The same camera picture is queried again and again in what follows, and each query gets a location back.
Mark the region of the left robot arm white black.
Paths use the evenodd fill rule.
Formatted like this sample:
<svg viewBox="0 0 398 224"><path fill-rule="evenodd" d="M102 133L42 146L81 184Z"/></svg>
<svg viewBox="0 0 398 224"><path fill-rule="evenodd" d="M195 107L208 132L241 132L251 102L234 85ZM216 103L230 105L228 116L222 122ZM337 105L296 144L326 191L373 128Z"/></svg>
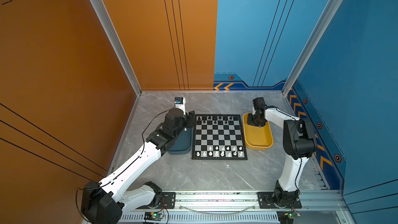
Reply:
<svg viewBox="0 0 398 224"><path fill-rule="evenodd" d="M164 122L143 141L141 148L115 172L98 183L89 181L82 189L79 213L91 224L116 224L123 214L142 206L156 208L161 203L162 189L149 181L129 191L132 183L159 160L181 132L195 123L195 112L180 108L166 112Z"/></svg>

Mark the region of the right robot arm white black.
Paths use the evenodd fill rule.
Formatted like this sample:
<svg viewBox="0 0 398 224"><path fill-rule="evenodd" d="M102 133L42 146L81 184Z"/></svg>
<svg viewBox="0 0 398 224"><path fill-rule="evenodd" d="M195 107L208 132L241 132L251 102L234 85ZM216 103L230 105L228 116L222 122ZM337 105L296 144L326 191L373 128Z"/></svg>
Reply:
<svg viewBox="0 0 398 224"><path fill-rule="evenodd" d="M252 150L267 150L274 144L270 124L283 130L286 160L282 175L272 192L259 192L261 208L301 208L299 181L304 167L317 150L314 127L310 120L289 115L266 105L264 98L253 101L252 113L244 115L244 139Z"/></svg>

